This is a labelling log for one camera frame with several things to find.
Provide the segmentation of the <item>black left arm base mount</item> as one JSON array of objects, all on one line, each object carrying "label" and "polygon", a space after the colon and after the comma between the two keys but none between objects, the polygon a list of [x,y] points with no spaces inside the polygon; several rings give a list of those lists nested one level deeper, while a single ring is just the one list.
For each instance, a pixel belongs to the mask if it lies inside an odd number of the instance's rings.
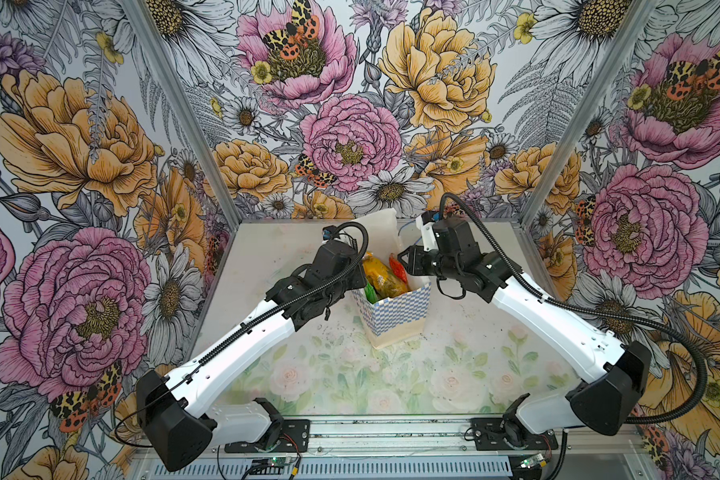
[{"label": "black left arm base mount", "polygon": [[311,421],[306,418],[285,419],[270,427],[260,440],[226,444],[223,451],[228,454],[305,453],[310,430]]}]

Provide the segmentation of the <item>green chips snack bag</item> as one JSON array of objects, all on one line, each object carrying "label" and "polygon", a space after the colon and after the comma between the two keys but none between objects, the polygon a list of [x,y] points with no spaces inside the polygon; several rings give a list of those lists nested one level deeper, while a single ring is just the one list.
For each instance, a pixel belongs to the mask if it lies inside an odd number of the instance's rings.
[{"label": "green chips snack bag", "polygon": [[380,300],[378,292],[370,282],[366,282],[366,285],[364,287],[364,294],[366,300],[370,304],[375,304]]}]

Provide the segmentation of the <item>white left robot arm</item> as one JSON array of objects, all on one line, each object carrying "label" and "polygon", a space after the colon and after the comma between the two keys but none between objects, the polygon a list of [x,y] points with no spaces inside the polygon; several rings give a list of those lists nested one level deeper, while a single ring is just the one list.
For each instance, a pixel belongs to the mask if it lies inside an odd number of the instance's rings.
[{"label": "white left robot arm", "polygon": [[168,471],[190,465],[211,445],[269,449],[277,442],[283,420],[269,401],[257,398],[230,413],[213,405],[269,349],[309,321],[329,318],[347,292],[365,287],[368,245],[367,229],[356,221],[324,228],[314,260],[278,280],[224,337],[167,374],[150,371],[138,380],[135,417]]}]

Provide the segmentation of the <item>blue checkered paper bag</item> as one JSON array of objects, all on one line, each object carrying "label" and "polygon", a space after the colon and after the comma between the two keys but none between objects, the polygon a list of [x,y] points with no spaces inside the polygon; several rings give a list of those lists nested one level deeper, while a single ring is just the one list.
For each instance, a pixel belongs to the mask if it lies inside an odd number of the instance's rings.
[{"label": "blue checkered paper bag", "polygon": [[[398,234],[396,211],[384,209],[358,220],[369,236],[366,253],[389,267],[389,255],[403,251]],[[358,307],[361,325],[371,345],[379,350],[423,332],[430,304],[431,283],[425,277],[407,274],[410,291],[395,298],[370,304],[364,289],[351,292]]]}]

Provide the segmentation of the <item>red snack packet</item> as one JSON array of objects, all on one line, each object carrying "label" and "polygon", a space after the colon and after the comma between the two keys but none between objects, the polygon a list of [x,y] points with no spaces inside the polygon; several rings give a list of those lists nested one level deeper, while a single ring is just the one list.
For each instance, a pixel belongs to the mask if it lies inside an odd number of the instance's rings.
[{"label": "red snack packet", "polygon": [[408,284],[408,277],[402,263],[397,259],[395,254],[389,255],[389,267],[393,274],[403,283]]}]

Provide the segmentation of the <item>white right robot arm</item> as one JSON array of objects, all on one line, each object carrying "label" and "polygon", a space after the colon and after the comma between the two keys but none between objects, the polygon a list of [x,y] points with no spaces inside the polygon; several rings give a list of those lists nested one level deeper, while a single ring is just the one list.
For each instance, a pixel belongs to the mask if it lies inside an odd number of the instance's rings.
[{"label": "white right robot arm", "polygon": [[616,435],[645,391],[651,351],[639,342],[625,344],[554,305],[552,297],[500,248],[482,252],[465,220],[426,212],[415,224],[421,242],[398,256],[408,274],[456,281],[463,294],[477,295],[538,335],[578,376],[569,391],[517,398],[503,415],[506,434],[519,439],[523,434],[586,427]]}]

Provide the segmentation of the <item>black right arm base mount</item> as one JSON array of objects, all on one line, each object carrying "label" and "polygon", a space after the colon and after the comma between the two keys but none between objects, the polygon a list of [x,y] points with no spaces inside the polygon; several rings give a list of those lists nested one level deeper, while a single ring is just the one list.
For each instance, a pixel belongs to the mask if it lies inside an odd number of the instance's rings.
[{"label": "black right arm base mount", "polygon": [[517,410],[529,397],[529,393],[518,397],[501,416],[471,418],[464,439],[478,451],[556,450],[558,441],[552,430],[535,434],[521,424]]}]

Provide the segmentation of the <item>yellow snack bag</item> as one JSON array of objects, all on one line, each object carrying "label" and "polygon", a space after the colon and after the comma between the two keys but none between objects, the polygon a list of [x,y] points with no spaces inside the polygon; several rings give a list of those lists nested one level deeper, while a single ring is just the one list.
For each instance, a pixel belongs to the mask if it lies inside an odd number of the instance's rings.
[{"label": "yellow snack bag", "polygon": [[410,291],[408,285],[373,254],[366,253],[362,265],[366,279],[378,299],[395,298]]}]

